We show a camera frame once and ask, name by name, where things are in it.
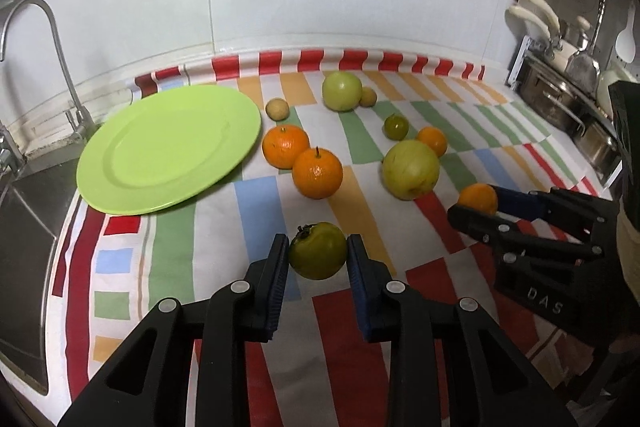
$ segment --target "faucet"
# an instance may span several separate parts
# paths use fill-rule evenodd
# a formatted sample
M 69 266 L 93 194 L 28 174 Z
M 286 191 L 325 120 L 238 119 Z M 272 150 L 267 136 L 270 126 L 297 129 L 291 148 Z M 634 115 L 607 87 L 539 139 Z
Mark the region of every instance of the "faucet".
M 71 81 L 71 75 L 69 74 L 65 55 L 62 52 L 62 45 L 60 44 L 60 35 L 58 33 L 58 26 L 56 25 L 56 18 L 53 15 L 51 6 L 49 6 L 44 0 L 22 0 L 9 12 L 8 17 L 4 22 L 2 34 L 0 35 L 0 62 L 4 61 L 4 54 L 6 51 L 6 33 L 9 28 L 9 24 L 11 23 L 15 13 L 27 4 L 40 6 L 49 19 L 49 25 L 51 26 L 51 33 L 53 35 L 53 44 L 56 47 L 56 53 L 58 54 L 60 67 L 62 68 L 62 73 L 65 77 L 66 87 L 68 87 L 69 93 L 71 93 L 71 99 L 76 107 L 76 120 L 78 123 L 74 121 L 71 110 L 65 111 L 66 118 L 71 124 L 76 135 L 81 137 L 81 139 L 89 140 L 95 133 L 95 123 L 87 108 L 82 105 L 82 102 L 80 102 L 78 92 L 76 91 L 74 83 Z M 26 159 L 24 155 L 20 153 L 13 137 L 0 121 L 0 170 L 4 170 L 5 167 L 9 167 L 15 174 L 17 174 L 25 164 Z

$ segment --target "stainless steel sink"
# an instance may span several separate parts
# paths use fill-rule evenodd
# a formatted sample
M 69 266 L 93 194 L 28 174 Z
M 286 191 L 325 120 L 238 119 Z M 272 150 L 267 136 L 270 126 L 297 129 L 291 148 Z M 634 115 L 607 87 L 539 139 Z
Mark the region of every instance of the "stainless steel sink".
M 47 283 L 82 147 L 68 144 L 0 178 L 0 359 L 43 394 Z

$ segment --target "orange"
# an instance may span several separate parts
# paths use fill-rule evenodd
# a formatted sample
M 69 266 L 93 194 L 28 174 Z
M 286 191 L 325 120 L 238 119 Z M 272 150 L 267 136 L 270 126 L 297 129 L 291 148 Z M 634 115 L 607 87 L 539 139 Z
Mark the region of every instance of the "orange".
M 290 169 L 300 153 L 309 149 L 309 137 L 296 125 L 278 125 L 262 139 L 262 154 L 276 169 Z
M 462 189 L 458 204 L 493 216 L 498 211 L 498 194 L 491 185 L 474 183 Z
M 431 147 L 438 158 L 447 152 L 447 137 L 437 127 L 423 127 L 415 139 Z
M 291 174 L 300 194 L 313 200 L 328 198 L 342 185 L 340 160 L 332 152 L 318 147 L 298 156 Z

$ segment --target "green plate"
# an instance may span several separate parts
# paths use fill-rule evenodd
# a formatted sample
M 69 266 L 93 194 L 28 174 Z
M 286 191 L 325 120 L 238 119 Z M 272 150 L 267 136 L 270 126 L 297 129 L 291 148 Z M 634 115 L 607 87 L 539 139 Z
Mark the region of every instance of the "green plate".
M 260 111 L 221 86 L 179 87 L 130 105 L 84 148 L 81 196 L 107 214 L 148 214 L 202 192 L 249 153 Z

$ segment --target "white spoon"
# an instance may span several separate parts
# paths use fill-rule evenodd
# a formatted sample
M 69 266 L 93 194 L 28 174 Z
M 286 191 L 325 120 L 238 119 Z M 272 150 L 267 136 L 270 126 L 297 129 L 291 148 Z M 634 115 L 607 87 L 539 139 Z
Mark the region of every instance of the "white spoon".
M 636 16 L 636 4 L 631 1 L 629 14 L 626 18 L 626 28 L 616 39 L 616 53 L 623 62 L 629 64 L 636 58 L 636 41 L 634 40 L 634 18 Z

